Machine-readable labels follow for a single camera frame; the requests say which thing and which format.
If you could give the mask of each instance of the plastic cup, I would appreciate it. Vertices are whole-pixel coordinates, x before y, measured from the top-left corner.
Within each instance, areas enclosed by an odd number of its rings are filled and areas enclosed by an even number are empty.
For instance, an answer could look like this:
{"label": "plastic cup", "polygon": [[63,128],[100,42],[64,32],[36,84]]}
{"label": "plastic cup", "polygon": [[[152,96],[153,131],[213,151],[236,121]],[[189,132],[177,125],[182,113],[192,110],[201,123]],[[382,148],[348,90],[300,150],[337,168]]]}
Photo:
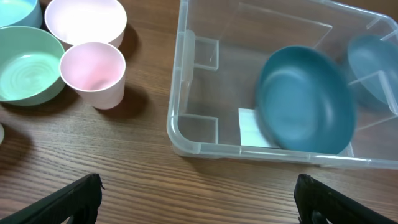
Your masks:
{"label": "plastic cup", "polygon": [[113,45],[89,42],[68,49],[61,58],[63,81],[98,109],[117,106],[124,95],[126,61]]}

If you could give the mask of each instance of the white paper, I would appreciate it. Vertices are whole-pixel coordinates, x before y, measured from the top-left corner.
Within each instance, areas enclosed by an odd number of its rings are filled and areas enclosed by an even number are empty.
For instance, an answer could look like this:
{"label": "white paper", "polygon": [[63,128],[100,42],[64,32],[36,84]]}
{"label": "white paper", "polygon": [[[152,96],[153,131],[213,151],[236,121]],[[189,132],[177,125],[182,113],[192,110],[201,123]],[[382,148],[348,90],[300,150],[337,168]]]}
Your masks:
{"label": "white paper", "polygon": [[272,147],[262,135],[256,121],[255,111],[239,108],[241,145],[254,147]]}

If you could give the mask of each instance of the bowl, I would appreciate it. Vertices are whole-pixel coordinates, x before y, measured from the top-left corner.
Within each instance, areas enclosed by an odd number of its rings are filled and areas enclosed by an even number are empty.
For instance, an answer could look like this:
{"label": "bowl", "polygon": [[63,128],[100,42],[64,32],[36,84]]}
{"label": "bowl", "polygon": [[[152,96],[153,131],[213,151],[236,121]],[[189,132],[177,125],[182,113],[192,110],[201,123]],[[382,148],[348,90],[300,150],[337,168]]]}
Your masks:
{"label": "bowl", "polygon": [[117,0],[53,0],[45,10],[44,20],[65,50],[86,42],[119,47],[127,15]]}
{"label": "bowl", "polygon": [[61,43],[33,27],[0,29],[0,102],[32,106],[51,100],[65,83],[59,64]]}
{"label": "bowl", "polygon": [[348,74],[363,85],[356,94],[360,102],[374,109],[388,108],[389,101],[396,105],[398,99],[398,45],[382,38],[362,35],[353,39],[345,62]]}
{"label": "bowl", "polygon": [[338,154],[356,126],[354,99],[342,72],[303,46],[271,55],[257,83],[256,112],[263,133],[294,151]]}
{"label": "bowl", "polygon": [[39,28],[43,23],[39,0],[0,0],[0,28],[7,26],[31,26]]}

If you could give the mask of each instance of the green bowl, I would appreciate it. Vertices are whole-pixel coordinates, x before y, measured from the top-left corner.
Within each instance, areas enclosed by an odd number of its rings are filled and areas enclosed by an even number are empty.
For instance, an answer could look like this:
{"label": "green bowl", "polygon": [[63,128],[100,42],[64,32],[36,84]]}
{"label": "green bowl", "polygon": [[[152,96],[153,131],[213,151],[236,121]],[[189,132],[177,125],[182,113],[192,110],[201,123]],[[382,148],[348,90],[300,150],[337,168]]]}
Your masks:
{"label": "green bowl", "polygon": [[0,102],[39,105],[65,86],[59,72],[65,51],[48,32],[24,26],[1,28],[0,49]]}

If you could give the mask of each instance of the blue bowl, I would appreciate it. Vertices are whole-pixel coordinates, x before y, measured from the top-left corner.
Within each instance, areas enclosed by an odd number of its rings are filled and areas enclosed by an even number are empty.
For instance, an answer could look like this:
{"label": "blue bowl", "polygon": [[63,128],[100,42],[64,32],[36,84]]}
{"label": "blue bowl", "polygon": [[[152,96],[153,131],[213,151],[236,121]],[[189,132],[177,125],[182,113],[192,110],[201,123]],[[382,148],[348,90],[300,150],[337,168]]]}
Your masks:
{"label": "blue bowl", "polygon": [[360,102],[374,109],[388,108],[381,82],[377,77],[366,78],[378,71],[384,72],[394,98],[398,99],[398,46],[381,38],[380,35],[362,35],[353,39],[345,62],[348,73],[353,74],[351,76],[363,79],[364,88],[356,93]]}
{"label": "blue bowl", "polygon": [[43,23],[39,0],[0,0],[0,28],[30,26],[40,28]]}
{"label": "blue bowl", "polygon": [[338,154],[356,126],[354,99],[337,65],[302,46],[271,55],[257,83],[256,110],[263,133],[294,151]]}

